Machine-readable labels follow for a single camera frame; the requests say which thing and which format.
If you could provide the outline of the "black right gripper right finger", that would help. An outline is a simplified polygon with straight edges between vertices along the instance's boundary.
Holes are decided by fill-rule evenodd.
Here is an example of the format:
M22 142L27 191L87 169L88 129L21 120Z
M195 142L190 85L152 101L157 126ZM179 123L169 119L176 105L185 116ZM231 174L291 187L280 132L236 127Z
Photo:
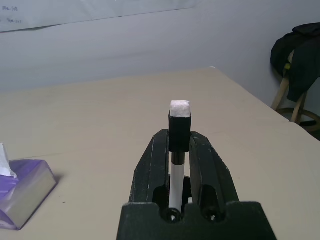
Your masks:
M201 210L224 210L239 197L225 163L209 139L193 131L189 143L190 182L193 203Z

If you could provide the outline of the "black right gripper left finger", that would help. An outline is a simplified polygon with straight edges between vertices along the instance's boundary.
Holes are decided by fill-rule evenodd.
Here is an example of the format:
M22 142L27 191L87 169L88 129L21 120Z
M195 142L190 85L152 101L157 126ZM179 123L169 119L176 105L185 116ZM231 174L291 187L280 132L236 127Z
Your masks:
M138 162L129 195L130 203L155 203L160 209L169 205L168 130L156 133Z

